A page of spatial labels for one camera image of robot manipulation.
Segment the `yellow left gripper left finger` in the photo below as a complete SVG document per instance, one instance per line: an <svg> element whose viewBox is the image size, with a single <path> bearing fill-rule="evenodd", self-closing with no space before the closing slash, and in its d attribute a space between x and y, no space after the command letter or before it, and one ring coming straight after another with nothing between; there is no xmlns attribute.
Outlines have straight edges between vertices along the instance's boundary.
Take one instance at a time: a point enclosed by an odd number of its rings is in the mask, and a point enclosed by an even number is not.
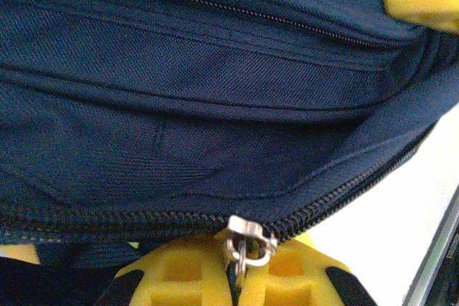
<svg viewBox="0 0 459 306"><path fill-rule="evenodd" d="M120 269L96 305L231 305L222 245L176 239Z"/></svg>

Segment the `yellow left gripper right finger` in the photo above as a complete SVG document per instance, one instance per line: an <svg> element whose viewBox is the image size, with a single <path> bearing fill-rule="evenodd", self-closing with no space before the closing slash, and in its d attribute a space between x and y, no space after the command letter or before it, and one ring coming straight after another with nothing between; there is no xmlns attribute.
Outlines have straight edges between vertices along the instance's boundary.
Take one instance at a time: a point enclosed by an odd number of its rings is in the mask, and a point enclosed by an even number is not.
<svg viewBox="0 0 459 306"><path fill-rule="evenodd" d="M372 305L342 262L292 239L262 267L247 267L239 305Z"/></svg>

